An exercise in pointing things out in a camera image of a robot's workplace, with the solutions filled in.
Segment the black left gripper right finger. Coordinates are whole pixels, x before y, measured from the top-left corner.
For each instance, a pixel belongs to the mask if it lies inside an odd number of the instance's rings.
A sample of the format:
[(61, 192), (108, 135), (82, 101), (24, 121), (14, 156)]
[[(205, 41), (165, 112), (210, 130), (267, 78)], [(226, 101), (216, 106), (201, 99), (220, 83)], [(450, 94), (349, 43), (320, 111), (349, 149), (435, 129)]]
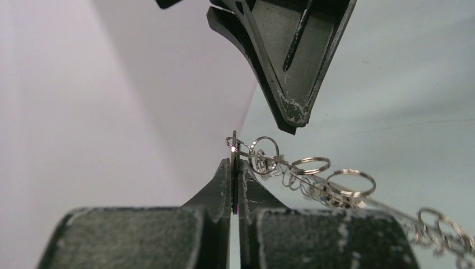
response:
[(402, 226), (377, 210), (291, 209), (239, 164), (242, 268), (419, 268)]

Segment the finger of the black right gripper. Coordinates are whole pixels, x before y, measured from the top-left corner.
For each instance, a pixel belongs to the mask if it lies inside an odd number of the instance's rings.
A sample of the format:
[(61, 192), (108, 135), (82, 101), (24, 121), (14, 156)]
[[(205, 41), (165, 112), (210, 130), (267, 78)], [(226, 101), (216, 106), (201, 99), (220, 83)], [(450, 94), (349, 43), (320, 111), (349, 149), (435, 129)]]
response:
[(279, 127), (304, 127), (355, 1), (223, 1)]
[(258, 81), (258, 85), (262, 89), (263, 95), (278, 129), (291, 135), (295, 135), (296, 127), (285, 121), (283, 114), (277, 105), (276, 99), (272, 94), (269, 82), (265, 78), (262, 65), (259, 63), (251, 39), (243, 25), (238, 20), (238, 17), (228, 10), (211, 6), (207, 11), (207, 20), (209, 27), (231, 42), (249, 63)]

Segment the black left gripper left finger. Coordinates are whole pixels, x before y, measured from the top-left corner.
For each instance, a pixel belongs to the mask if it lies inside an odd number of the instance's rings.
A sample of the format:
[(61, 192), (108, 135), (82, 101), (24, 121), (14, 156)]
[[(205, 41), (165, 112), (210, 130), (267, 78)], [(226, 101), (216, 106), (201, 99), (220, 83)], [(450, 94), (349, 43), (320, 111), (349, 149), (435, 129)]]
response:
[(231, 163), (178, 207), (80, 207), (54, 229), (38, 268), (228, 268)]

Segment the key with black tag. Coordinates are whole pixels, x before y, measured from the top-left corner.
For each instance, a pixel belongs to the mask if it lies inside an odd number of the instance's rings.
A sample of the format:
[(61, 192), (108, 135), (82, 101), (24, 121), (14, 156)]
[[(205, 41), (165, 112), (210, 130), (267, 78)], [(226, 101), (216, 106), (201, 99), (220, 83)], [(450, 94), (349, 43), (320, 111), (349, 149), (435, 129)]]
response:
[(239, 213), (239, 173), (241, 157), (249, 157), (250, 146), (238, 139), (237, 131), (233, 131), (230, 137), (226, 138), (226, 144), (231, 150), (231, 205), (232, 213), (237, 215)]

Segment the large metal key ring disc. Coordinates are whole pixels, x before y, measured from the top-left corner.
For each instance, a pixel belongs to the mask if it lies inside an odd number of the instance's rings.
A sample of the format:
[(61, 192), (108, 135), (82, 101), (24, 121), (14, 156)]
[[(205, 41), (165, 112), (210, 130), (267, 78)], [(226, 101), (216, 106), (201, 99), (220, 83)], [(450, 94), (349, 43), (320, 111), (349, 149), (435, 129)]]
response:
[[(375, 179), (356, 169), (335, 170), (327, 177), (331, 161), (326, 157), (305, 157), (289, 163), (280, 154), (277, 142), (268, 136), (256, 138), (251, 145), (242, 143), (243, 156), (263, 180), (278, 178), (288, 190), (299, 191), (306, 199), (328, 209), (377, 209), (394, 217), (409, 243), (432, 248), (435, 257), (447, 254), (455, 258), (456, 268), (474, 268), (474, 236), (448, 215), (430, 207), (421, 207), (414, 216), (375, 200)], [(335, 182), (337, 176), (367, 180), (371, 186), (357, 191)]]

